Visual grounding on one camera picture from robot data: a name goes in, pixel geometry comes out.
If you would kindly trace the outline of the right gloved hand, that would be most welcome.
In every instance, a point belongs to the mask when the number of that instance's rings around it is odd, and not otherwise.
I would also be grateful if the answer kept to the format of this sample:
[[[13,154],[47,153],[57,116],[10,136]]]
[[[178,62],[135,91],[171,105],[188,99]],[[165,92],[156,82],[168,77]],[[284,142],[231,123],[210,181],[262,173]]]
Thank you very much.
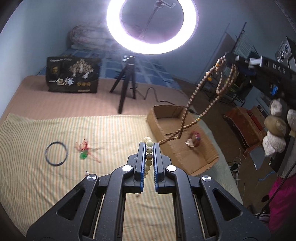
[[[292,137],[295,137],[295,110],[289,109],[287,111],[286,123],[282,118],[284,107],[281,99],[274,99],[270,103],[270,115],[264,121],[267,134],[262,141],[265,156],[272,156],[285,150],[285,135],[288,132],[288,127],[290,127]]]

